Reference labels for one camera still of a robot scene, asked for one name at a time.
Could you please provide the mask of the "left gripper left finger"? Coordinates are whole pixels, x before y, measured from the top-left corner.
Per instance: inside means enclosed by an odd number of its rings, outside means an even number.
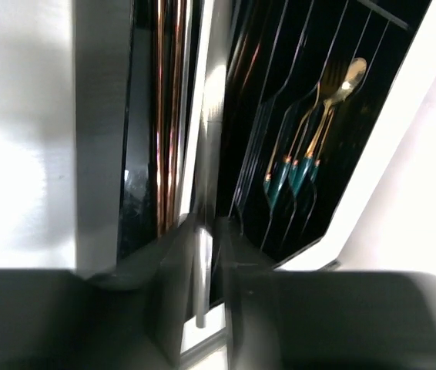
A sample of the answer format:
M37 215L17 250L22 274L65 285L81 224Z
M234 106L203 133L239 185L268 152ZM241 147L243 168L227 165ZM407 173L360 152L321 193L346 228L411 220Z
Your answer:
M117 267L78 275L84 304L77 369L177 369L191 285L197 217Z

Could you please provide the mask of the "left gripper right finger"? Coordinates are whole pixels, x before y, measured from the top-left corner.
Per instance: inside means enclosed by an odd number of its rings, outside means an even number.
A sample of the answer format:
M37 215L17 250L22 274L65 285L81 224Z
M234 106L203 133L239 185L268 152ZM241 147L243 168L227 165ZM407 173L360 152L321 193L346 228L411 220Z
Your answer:
M436 369L436 276L282 271L216 223L231 369Z

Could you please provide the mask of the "gold spoon green handle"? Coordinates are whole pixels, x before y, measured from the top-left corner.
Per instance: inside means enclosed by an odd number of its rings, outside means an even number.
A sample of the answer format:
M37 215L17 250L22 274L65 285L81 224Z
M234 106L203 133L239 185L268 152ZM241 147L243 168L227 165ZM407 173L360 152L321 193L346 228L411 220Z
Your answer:
M314 161L313 161L313 164L312 164L312 166L310 168L310 172L309 172L310 181L312 183L315 182L315 179L317 177L317 172L318 172L318 169L320 166L320 154L322 152L323 145L324 145L324 142L325 142L326 137L327 137L327 133L330 129L330 124L333 120L334 111L335 111L335 108L329 109L328 114L327 114L327 118L325 119L324 126L323 126L323 129L322 129L321 134L320 134L320 139L317 141L317 144L314 147Z
M350 62L335 61L328 65L318 86L318 97L306 117L306 127L288 172L288 182L294 195L312 175L318 165L320 148L324 144L335 108L343 103L364 79L367 61L355 57Z

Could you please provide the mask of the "gold fork green handle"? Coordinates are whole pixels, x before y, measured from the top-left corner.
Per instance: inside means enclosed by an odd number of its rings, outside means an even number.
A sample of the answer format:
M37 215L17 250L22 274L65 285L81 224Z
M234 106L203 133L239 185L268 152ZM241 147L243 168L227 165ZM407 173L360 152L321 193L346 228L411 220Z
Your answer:
M267 173L264 178L263 188L267 195L271 207L279 199L280 191L290 174L293 177L298 168L297 152L300 150L304 137L309 134L310 118L315 109L320 107L321 95L327 91L333 82L339 81L339 73L327 67L315 85L315 89L307 97L310 98L304 114L297 120L296 111L300 108L299 103L294 103L285 113L283 125L291 123L290 126L284 126L282 137L278 137L270 157L267 167Z

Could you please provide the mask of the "black cutlery organizer tray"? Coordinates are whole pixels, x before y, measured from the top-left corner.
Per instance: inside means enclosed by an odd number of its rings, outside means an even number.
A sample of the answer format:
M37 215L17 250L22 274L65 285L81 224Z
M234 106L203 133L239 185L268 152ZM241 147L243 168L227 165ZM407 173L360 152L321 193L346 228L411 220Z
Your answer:
M212 212L280 265L327 232L426 1L233 1L217 85ZM196 209L194 83L205 1L137 1L129 52L118 261L148 267Z

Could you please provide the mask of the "aluminium front rail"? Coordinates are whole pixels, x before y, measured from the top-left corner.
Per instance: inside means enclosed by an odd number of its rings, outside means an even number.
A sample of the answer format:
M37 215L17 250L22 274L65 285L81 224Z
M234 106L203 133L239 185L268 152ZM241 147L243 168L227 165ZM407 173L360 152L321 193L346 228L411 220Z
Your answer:
M179 369L204 369L206 366L226 369L226 334L218 331L181 355Z

